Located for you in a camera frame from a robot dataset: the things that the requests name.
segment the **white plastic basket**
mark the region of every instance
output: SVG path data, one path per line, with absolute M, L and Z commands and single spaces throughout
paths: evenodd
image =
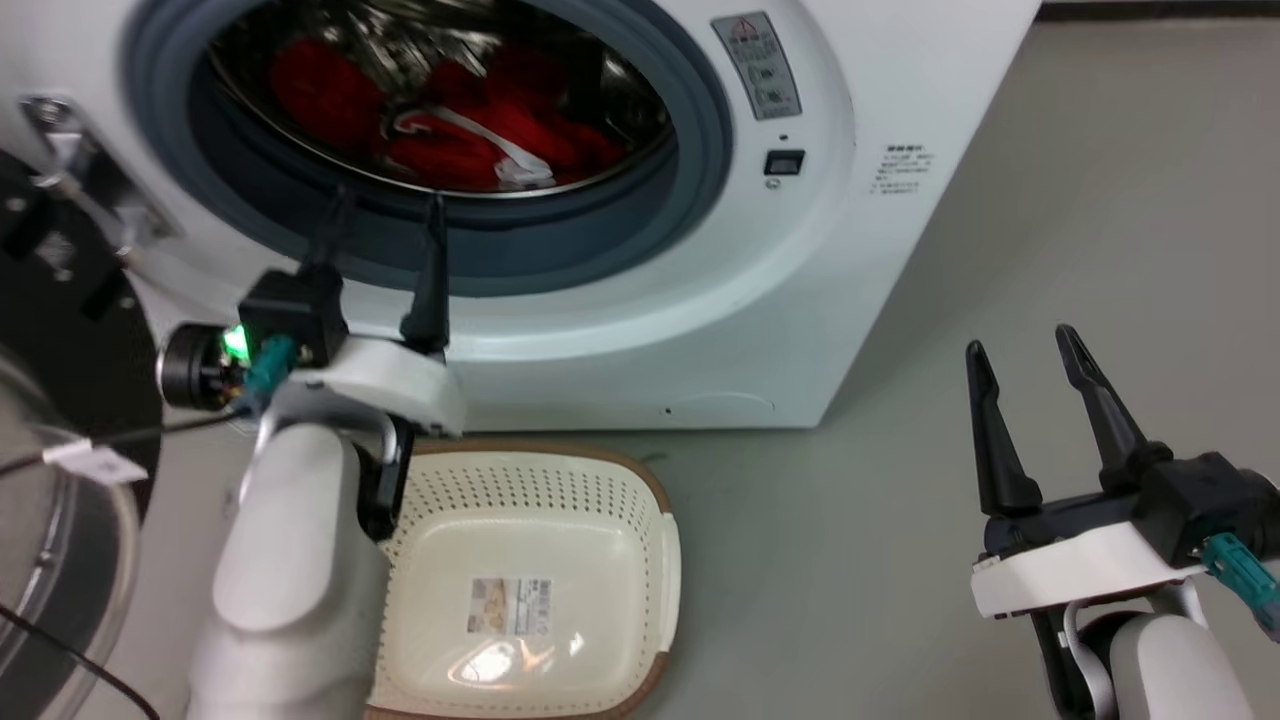
M 438 445 L 410 465 L 369 720 L 623 717 L 662 679 L 680 537 L 611 451 Z

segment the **red clothing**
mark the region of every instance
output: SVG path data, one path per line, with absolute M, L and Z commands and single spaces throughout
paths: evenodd
M 300 40 L 275 59 L 270 81 L 289 117 L 314 137 L 340 150 L 369 151 L 385 96 L 340 53 Z
M 547 161 L 563 184 L 617 163 L 625 150 L 590 126 L 573 123 L 557 105 L 566 91 L 563 68 L 538 50 L 504 45 L 494 53 L 481 79 L 456 63 L 439 65 L 422 97 L 463 115 Z M 492 190 L 494 163 L 506 154 L 428 111 L 402 118 L 397 126 L 415 133 L 392 141 L 389 156 L 438 187 Z

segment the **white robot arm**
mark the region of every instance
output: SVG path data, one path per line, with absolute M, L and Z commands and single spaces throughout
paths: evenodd
M 339 191 L 297 273 L 262 275 L 233 333 L 183 325 L 157 363 L 172 405 L 260 415 L 192 664 L 192 720 L 364 715 L 390 574 L 376 542 L 394 530 L 415 437 L 462 432 L 443 360 L 443 205 L 429 204 L 422 279 L 392 341 L 347 336 L 330 260 L 351 202 Z
M 443 364 L 385 340 L 349 338 L 275 392 L 214 577 L 188 717 L 362 715 L 390 578 L 361 495 L 385 475 L 398 497 L 412 445 L 397 418 L 458 434 L 463 416 Z
M 1280 593 L 1258 559 L 1280 557 L 1280 492 L 1210 452 L 1175 460 L 1148 441 L 1079 334 L 1057 328 L 1102 456 L 1102 492 L 1043 502 L 997 407 L 979 342 L 966 354 L 986 551 L 970 588 L 986 618 L 1032 619 L 1065 719 L 1244 720 L 1253 711 L 1188 578 L 1208 573 L 1280 641 Z M 1153 612 L 1088 606 L 1147 600 Z

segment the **washing machine door opening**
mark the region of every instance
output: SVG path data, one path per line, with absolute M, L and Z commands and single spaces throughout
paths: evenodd
M 125 79 L 166 169 L 271 250 L 305 255 L 353 191 L 339 265 L 392 288 L 431 193 L 454 295 L 549 292 L 678 242 L 732 150 L 714 70 L 649 0 L 155 0 Z

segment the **basket label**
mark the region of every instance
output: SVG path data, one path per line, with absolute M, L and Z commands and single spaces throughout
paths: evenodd
M 550 635 L 552 582 L 544 578 L 471 580 L 467 632 L 481 635 Z

